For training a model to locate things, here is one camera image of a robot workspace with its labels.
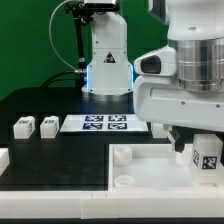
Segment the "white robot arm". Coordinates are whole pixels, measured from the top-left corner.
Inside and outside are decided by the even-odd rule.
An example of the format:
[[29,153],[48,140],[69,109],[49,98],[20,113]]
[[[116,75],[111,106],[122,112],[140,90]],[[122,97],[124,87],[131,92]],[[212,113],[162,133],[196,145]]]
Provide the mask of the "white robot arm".
[[134,61],[133,106],[149,123],[224,132],[224,0],[148,0],[166,46]]

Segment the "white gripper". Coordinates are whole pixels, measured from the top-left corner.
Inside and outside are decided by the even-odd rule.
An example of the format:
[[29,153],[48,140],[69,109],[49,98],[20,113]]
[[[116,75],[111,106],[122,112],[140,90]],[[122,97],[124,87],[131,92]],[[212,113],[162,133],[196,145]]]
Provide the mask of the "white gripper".
[[172,77],[139,76],[133,101],[140,120],[165,124],[163,130],[175,152],[182,153],[185,147],[175,126],[224,132],[222,91],[190,92]]

